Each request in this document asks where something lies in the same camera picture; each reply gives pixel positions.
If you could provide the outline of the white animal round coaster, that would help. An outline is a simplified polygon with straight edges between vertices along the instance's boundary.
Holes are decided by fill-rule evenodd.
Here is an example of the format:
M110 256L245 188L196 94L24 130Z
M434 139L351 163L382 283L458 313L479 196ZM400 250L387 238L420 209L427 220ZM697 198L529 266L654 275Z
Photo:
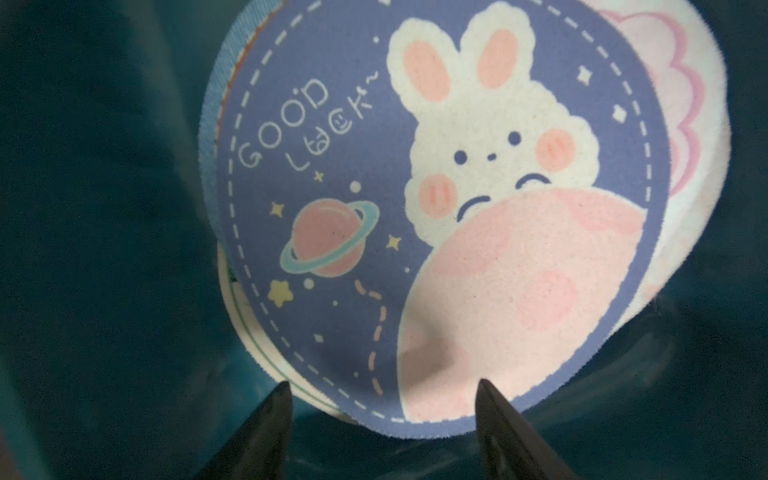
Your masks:
M217 271L220 292L230 321L246 350L274 381L289 381L293 394L301 401L348 424L356 422L343 413L327 396L310 385L282 356L259 324L243 288L231 272L225 252L217 245Z

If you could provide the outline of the pink kitty round coaster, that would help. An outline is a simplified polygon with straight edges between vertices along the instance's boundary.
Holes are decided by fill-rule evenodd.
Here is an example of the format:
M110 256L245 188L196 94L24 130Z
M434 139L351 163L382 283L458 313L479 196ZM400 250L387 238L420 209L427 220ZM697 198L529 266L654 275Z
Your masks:
M689 1L592 1L644 63L662 107L671 151L670 197L661 235L624 326L690 255L727 176L731 125L727 72L709 25Z

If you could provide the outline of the blue cartoon toast coaster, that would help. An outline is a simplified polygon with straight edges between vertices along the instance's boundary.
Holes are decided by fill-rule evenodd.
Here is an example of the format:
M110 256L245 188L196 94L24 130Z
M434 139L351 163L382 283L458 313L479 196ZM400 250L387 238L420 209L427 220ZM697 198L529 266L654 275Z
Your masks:
M257 30L279 11L284 1L250 1L238 14L218 51L203 98L198 128L198 161L207 218L215 238L223 236L218 210L216 149L222 104L230 87L229 82L237 70L236 63L243 56Z

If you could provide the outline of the purple bunny round coaster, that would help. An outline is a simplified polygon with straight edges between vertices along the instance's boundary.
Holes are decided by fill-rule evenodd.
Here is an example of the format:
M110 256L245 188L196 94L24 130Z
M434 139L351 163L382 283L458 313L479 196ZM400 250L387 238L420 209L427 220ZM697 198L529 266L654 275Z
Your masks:
M258 322L357 423L474 427L600 349L669 198L659 98L581 1L284 1L216 149L223 248Z

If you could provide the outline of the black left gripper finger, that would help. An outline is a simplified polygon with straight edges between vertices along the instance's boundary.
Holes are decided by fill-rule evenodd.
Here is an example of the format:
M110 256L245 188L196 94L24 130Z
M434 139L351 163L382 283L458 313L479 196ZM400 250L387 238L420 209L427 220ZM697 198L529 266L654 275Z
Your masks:
M283 479L292 425L293 395L283 381L194 479Z

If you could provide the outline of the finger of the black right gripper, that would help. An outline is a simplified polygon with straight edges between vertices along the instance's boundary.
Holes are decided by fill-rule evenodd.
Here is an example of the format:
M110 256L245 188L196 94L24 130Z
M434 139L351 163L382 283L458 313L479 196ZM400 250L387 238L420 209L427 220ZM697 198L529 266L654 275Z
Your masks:
M488 479L579 478L487 379L478 383L475 420L483 469Z

